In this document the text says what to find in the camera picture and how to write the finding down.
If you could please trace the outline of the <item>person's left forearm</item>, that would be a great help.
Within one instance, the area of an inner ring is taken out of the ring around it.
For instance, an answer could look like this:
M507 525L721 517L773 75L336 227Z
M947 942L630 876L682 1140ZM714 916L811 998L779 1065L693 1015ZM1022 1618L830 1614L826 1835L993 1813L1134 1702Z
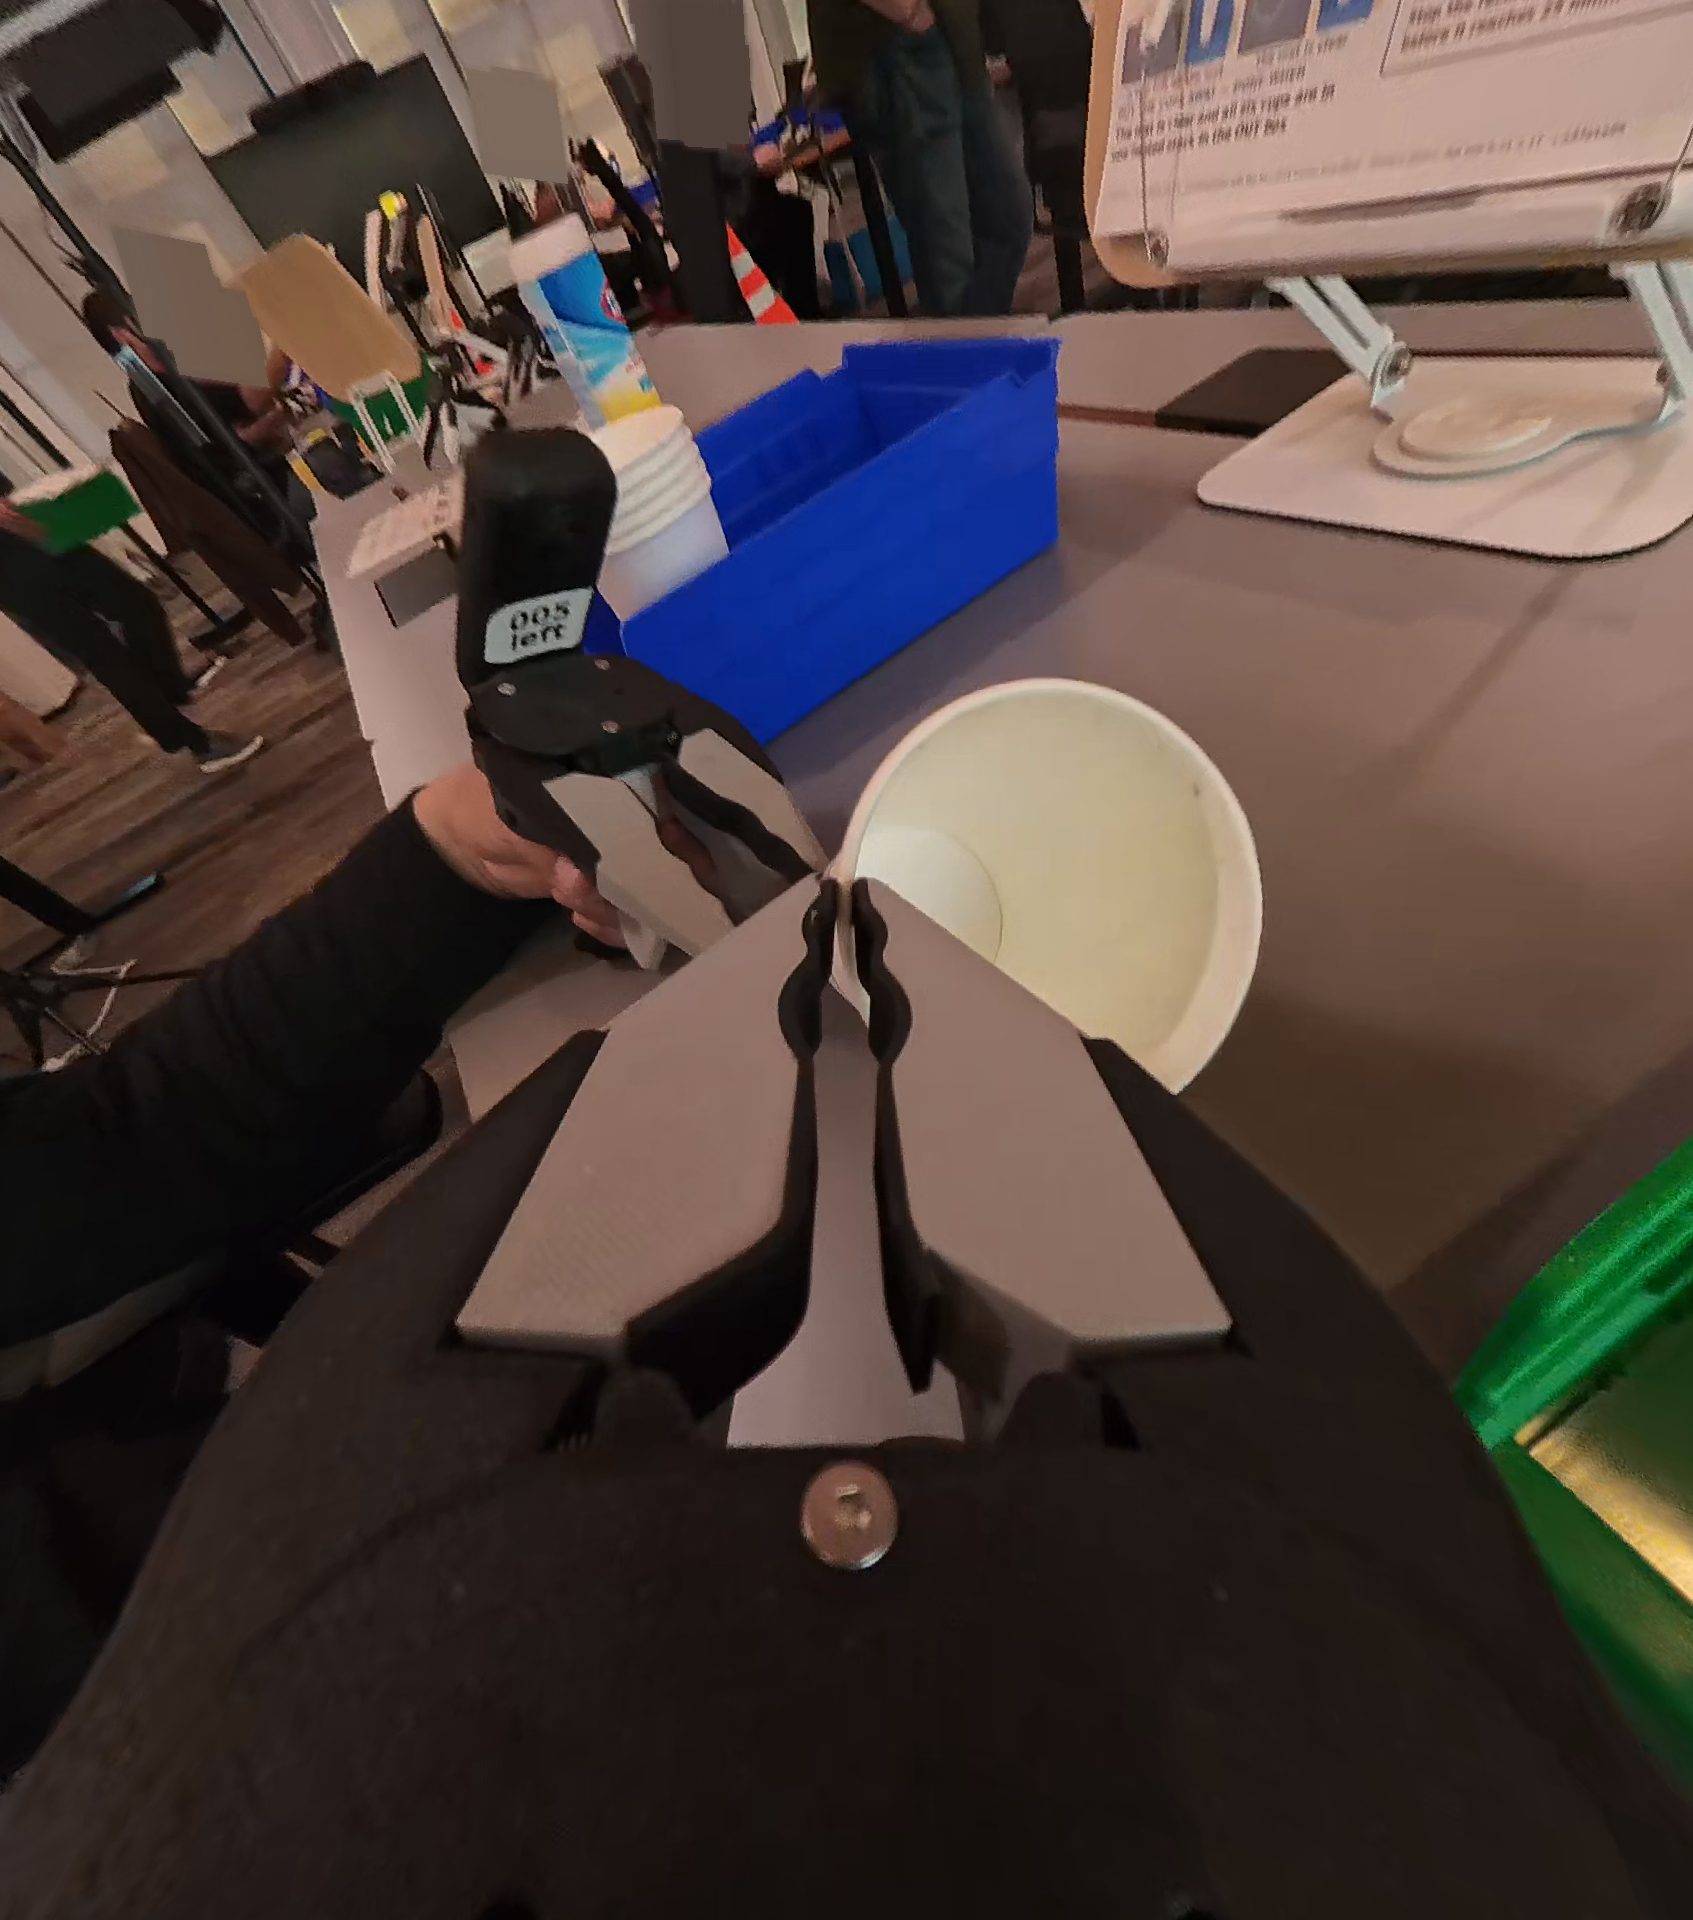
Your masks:
M0 1351L304 1210L556 912L476 888L407 800L104 1054L0 1078Z

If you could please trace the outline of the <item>disinfecting wipes canister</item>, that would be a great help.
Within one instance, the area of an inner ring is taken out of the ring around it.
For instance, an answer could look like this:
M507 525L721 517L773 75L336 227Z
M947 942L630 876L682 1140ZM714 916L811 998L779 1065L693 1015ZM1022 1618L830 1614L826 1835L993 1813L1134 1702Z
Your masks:
M587 426L663 404L583 218L569 213L514 236L510 270Z

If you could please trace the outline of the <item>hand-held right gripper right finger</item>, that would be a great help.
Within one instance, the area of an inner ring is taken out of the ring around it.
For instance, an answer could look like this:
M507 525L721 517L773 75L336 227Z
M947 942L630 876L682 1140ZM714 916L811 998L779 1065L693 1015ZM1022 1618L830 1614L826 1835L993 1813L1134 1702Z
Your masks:
M907 1383L997 1426L1037 1376L1212 1351L1233 1314L1091 1043L882 880L851 886L882 1304Z

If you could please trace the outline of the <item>printed instruction sheet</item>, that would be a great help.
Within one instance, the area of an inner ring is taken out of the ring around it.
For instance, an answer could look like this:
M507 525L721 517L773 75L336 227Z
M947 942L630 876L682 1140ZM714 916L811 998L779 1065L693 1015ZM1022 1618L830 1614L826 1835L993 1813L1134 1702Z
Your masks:
M1665 173L1693 3L1124 3L1095 234Z

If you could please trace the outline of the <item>orange traffic cone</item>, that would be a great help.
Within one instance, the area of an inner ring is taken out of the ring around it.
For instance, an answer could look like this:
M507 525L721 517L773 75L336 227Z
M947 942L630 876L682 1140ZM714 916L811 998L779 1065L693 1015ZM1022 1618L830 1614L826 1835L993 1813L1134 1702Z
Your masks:
M735 288L750 318L761 326L795 326L798 315L790 300L784 300L773 279L757 264L732 224L726 224L726 247Z

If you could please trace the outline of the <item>stack of white cups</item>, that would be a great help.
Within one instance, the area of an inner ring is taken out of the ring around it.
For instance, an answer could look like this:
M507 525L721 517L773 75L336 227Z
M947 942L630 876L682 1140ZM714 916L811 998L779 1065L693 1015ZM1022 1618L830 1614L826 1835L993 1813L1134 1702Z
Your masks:
M609 608L634 619L730 554L714 469L677 405L587 427L616 480L599 572Z

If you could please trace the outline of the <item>black table cover plate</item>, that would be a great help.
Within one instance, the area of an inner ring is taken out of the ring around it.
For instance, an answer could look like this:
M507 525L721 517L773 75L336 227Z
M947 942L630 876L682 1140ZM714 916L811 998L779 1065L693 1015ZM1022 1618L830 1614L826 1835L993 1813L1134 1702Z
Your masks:
M1254 348L1152 415L1163 431L1258 439L1349 375L1330 348Z

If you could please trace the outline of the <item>laminated paper sheet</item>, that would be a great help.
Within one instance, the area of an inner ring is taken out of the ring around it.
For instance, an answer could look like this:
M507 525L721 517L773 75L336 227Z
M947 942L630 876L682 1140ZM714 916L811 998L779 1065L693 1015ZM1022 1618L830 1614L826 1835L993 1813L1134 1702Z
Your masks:
M381 573L424 558L428 550L457 553L464 527L468 474L454 469L428 489L407 491L365 521L349 554L352 580Z

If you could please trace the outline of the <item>green plastic bin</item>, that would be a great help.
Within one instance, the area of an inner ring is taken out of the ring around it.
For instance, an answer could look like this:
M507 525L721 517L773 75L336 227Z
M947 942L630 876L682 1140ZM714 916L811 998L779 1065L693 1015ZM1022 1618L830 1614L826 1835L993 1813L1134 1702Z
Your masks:
M1457 1394L1580 1644L1693 1795L1693 1134L1530 1279Z

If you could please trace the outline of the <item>green-banded paper cup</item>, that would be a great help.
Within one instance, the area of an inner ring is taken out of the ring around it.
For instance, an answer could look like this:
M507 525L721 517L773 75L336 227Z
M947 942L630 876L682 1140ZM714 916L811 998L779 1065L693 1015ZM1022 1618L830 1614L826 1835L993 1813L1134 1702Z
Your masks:
M1171 1090L1212 1062L1262 956L1261 850L1210 753L1142 698L1065 676L913 725L834 876L884 884Z

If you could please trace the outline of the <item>blue plastic bin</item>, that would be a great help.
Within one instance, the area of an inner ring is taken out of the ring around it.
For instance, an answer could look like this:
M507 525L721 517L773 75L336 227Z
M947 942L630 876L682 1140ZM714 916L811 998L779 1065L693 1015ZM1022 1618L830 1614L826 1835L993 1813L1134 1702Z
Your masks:
M699 434L730 553L624 654L772 742L1059 540L1055 335L851 346Z

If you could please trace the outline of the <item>white tablet stand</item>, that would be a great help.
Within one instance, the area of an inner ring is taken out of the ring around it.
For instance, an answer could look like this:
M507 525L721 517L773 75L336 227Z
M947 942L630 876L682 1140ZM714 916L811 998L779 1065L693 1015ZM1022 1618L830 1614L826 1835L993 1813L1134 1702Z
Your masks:
M1580 564L1693 521L1693 260L1613 263L1649 355L1426 355L1346 275L1286 275L1346 375L1204 473L1225 513Z

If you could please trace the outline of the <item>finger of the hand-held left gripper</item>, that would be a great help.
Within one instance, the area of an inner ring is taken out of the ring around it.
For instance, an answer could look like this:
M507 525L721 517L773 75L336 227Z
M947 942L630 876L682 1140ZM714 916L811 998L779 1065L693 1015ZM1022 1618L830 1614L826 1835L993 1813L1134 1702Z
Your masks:
M773 901L826 868L779 774L725 735L682 736L667 765L667 794L707 850L719 901Z
M619 777L558 770L548 777L558 807L595 850L595 886L619 916L637 964L697 956L726 938L739 840L717 817L730 807L704 770L639 768Z

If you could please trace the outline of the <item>black wall screen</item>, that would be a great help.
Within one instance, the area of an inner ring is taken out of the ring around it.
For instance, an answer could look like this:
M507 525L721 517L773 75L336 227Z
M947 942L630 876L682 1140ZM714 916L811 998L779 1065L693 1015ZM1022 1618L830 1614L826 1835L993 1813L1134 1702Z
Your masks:
M427 210L446 242L503 227L497 195L427 58L392 69L342 65L255 111L253 134L207 167L255 236L333 245L365 279L365 221L385 194Z

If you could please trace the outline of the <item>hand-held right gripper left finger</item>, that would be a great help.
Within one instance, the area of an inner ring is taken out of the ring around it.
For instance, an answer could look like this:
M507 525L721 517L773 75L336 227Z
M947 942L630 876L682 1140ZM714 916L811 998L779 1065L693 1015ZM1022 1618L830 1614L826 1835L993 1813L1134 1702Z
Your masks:
M838 886L808 879L526 1087L540 1144L457 1336L655 1369L710 1415L811 1307Z

